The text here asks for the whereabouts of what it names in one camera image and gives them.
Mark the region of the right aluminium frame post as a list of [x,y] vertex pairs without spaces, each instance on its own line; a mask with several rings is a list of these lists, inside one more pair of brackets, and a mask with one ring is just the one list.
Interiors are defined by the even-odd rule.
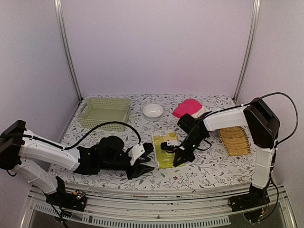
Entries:
[[243,62],[241,65],[241,70],[240,70],[239,78],[237,81],[236,89],[235,89],[235,92],[233,95],[233,100],[235,102],[237,102],[240,97],[242,86],[245,81],[247,68],[249,65],[250,56],[251,56],[251,52],[252,52],[252,48],[253,48],[253,44],[254,44],[255,34],[257,31],[260,7],[261,7],[261,0],[254,0],[251,21],[250,21],[250,26],[249,26],[249,34],[248,34],[248,39],[247,39],[247,44],[246,44],[246,49],[245,49],[245,55],[244,55]]

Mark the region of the aluminium frame post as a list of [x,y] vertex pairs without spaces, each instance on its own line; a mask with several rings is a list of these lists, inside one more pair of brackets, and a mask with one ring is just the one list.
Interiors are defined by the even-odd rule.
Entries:
[[241,70],[240,70],[239,78],[237,81],[236,89],[235,89],[235,92],[233,95],[233,100],[235,102],[237,102],[240,97],[242,86],[245,81],[247,68],[249,65],[250,56],[251,56],[251,52],[252,52],[252,48],[253,48],[253,44],[254,44],[255,34],[257,31],[260,7],[261,7],[261,0],[254,0],[251,21],[250,21],[250,26],[249,26],[249,34],[248,34],[248,39],[247,39],[247,44],[246,44],[246,49],[245,49],[245,55],[244,55],[243,62],[241,65]]
[[81,94],[79,82],[76,77],[76,71],[74,68],[72,55],[71,55],[70,47],[69,47],[69,43],[68,43],[67,31],[66,31],[65,21],[64,21],[64,13],[63,13],[63,8],[62,8],[62,1],[54,0],[54,6],[55,6],[55,14],[56,14],[56,18],[57,18],[59,34],[61,37],[61,42],[63,45],[63,50],[64,50],[69,74],[71,77],[72,85],[73,85],[73,88],[74,88],[74,91],[76,93],[78,100],[81,101],[83,99],[83,96]]

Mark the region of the white ceramic bowl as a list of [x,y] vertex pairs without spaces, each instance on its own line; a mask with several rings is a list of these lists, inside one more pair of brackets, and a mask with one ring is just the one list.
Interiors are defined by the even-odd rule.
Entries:
[[145,119],[155,122],[161,119],[163,108],[158,104],[148,104],[143,108],[142,112]]

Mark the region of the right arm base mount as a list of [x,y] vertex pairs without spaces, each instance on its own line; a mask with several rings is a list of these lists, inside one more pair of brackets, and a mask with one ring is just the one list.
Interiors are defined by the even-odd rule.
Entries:
[[269,208],[270,199],[266,189],[257,189],[250,186],[249,193],[238,196],[232,196],[228,199],[228,205],[233,212],[254,209],[244,213],[245,219],[249,223],[258,223],[262,220],[264,214]]

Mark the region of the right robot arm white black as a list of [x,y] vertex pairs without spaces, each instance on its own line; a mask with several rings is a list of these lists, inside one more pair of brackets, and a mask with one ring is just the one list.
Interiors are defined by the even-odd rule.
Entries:
[[178,126],[186,137],[173,147],[173,166],[190,163],[206,186],[250,182],[256,189],[246,195],[247,205],[263,201],[260,189],[274,168],[280,122],[261,98],[198,117],[184,114]]

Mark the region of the green plastic basket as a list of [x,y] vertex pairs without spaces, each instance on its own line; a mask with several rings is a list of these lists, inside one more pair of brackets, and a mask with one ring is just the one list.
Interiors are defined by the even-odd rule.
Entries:
[[93,127],[111,121],[127,123],[131,110],[131,99],[91,97],[82,107],[77,118],[81,126]]

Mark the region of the cream white towel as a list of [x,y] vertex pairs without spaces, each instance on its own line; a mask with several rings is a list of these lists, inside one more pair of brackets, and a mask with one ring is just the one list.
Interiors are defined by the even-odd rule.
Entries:
[[210,110],[207,109],[206,107],[202,106],[197,112],[195,112],[194,114],[192,114],[191,116],[195,119],[199,118],[200,116],[202,116],[205,113],[209,113]]

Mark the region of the aluminium front rail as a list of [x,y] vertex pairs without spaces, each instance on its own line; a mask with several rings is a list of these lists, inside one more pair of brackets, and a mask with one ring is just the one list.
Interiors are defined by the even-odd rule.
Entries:
[[233,211],[228,199],[248,193],[249,185],[188,190],[123,190],[68,183],[67,191],[82,190],[83,212],[70,211],[70,228],[298,228],[283,185],[269,186],[270,203],[264,219],[253,219],[262,209]]

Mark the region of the green crocodile pattern towel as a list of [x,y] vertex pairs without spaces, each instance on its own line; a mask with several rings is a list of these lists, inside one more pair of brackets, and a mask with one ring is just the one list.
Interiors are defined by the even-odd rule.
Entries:
[[154,161],[157,168],[173,168],[174,153],[167,152],[161,148],[161,144],[177,146],[180,144],[177,134],[173,130],[160,130],[152,133],[154,146]]

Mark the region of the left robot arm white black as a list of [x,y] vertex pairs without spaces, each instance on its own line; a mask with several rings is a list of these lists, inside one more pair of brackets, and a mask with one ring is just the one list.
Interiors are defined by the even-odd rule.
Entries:
[[16,172],[28,183],[51,195],[60,206],[67,206],[71,201],[64,181],[50,176],[34,159],[81,175],[97,175],[100,170],[122,170],[130,180],[154,169],[146,165],[150,161],[147,155],[153,151],[151,143],[138,142],[125,151],[121,138],[108,136],[89,148],[78,142],[64,146],[34,134],[25,125],[25,121],[17,120],[1,133],[0,167]]

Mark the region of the pink towel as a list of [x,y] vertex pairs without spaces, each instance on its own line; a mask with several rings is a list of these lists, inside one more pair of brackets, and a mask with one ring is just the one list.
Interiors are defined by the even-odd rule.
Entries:
[[185,114],[193,115],[197,113],[203,105],[195,99],[186,99],[178,104],[177,108],[173,111],[173,116],[181,118]]

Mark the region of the left aluminium frame post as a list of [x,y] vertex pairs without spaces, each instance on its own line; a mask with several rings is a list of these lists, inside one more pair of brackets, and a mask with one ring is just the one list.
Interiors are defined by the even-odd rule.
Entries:
[[62,8],[62,1],[54,0],[54,6],[55,6],[55,14],[56,14],[56,18],[57,18],[59,34],[61,37],[61,42],[63,45],[63,50],[64,50],[69,74],[71,77],[72,85],[73,85],[73,88],[74,88],[74,91],[76,93],[78,100],[81,101],[83,99],[83,96],[81,94],[79,82],[76,77],[76,71],[74,68],[72,55],[71,55],[70,47],[69,47],[69,43],[68,43],[67,31],[66,31],[65,21],[64,21],[64,13],[63,13],[63,8]]

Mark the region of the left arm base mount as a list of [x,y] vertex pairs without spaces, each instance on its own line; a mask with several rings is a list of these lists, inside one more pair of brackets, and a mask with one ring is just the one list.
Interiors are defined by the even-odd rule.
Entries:
[[46,202],[60,209],[71,209],[84,212],[87,197],[86,193],[81,190],[75,190],[72,193],[65,190],[57,190],[55,193],[46,194]]

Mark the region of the yellow woven bamboo tray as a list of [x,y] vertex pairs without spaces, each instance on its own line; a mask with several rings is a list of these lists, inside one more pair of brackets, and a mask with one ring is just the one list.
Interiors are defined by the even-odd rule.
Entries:
[[219,135],[229,156],[251,154],[249,139],[242,127],[219,129]]

